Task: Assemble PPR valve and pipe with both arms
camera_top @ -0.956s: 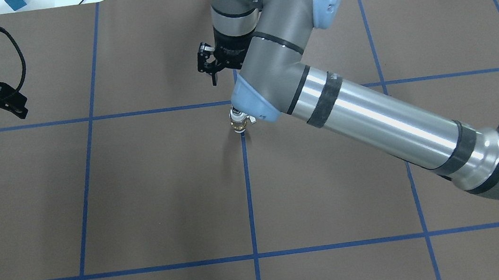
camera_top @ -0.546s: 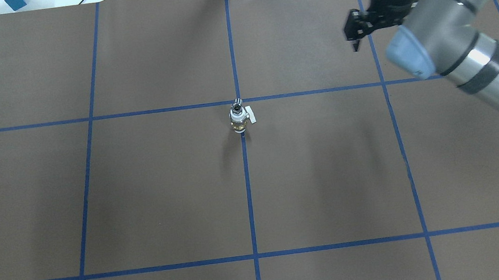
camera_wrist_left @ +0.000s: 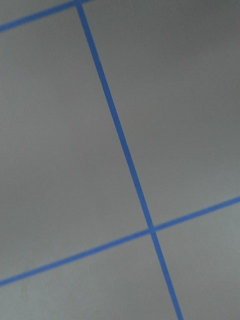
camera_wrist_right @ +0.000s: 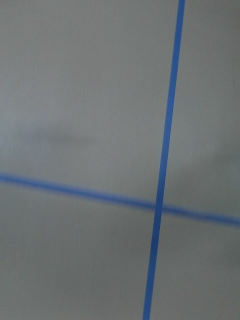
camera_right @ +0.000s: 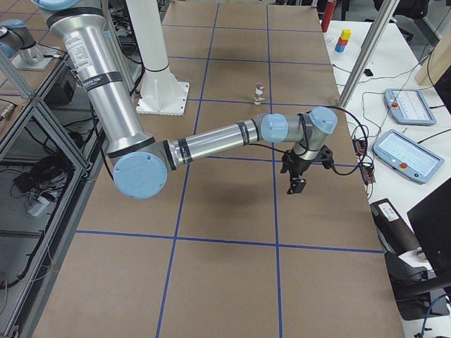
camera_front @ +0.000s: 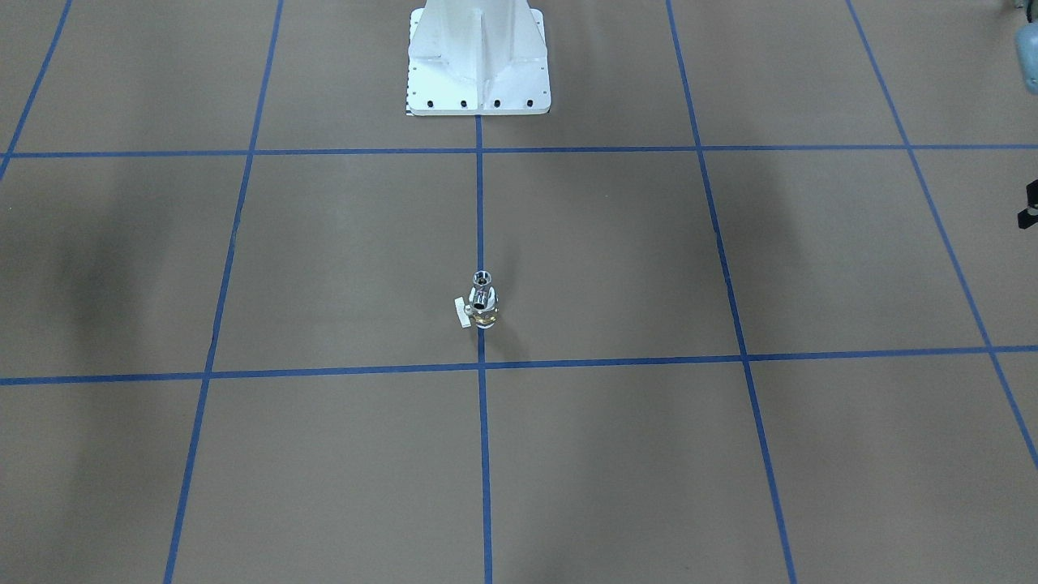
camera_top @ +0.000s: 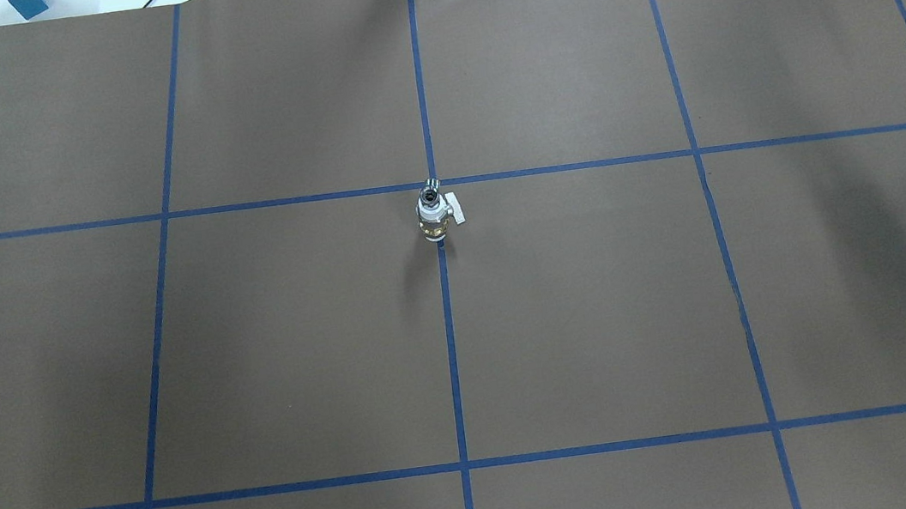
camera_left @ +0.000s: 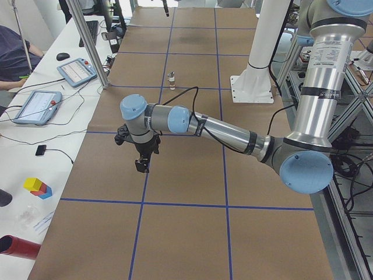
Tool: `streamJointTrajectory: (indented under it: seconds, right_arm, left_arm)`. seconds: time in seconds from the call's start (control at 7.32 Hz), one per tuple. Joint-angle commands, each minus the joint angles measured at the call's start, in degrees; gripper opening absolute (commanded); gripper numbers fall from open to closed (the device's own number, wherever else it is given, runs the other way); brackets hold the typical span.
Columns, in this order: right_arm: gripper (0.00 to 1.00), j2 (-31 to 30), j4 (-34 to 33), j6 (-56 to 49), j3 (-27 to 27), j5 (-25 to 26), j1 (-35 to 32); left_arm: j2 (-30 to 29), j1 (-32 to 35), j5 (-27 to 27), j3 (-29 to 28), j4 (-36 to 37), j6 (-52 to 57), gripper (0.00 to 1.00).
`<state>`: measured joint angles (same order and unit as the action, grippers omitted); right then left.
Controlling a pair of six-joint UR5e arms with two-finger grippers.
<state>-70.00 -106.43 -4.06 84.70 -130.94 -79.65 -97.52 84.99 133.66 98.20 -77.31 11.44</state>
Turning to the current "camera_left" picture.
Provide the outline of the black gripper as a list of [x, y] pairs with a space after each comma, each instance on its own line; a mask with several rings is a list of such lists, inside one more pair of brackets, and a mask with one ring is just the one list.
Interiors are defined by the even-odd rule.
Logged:
[[146, 143], [135, 143], [136, 150], [140, 158], [135, 160], [135, 166], [138, 172], [149, 173], [150, 158], [153, 153], [159, 154], [159, 144], [161, 139], [159, 134], [153, 135], [152, 139]]

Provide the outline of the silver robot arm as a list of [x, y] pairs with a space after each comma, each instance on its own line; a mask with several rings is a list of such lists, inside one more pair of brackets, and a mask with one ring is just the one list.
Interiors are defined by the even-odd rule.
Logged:
[[[268, 69], [289, 7], [289, 1], [264, 2], [245, 74], [231, 80], [224, 91], [224, 116], [209, 117], [195, 110], [198, 87], [163, 104], [149, 103], [139, 94], [124, 97], [119, 105], [124, 124], [114, 140], [135, 146], [139, 172], [149, 171], [161, 135], [171, 134], [206, 137], [233, 152], [252, 156], [298, 193], [317, 193], [332, 181], [328, 134], [350, 54], [366, 32], [372, 2], [301, 2], [297, 34], [313, 40], [311, 57], [295, 107], [295, 123], [270, 135], [268, 125], [281, 98], [272, 93]], [[188, 97], [189, 107], [178, 104], [181, 96]]]

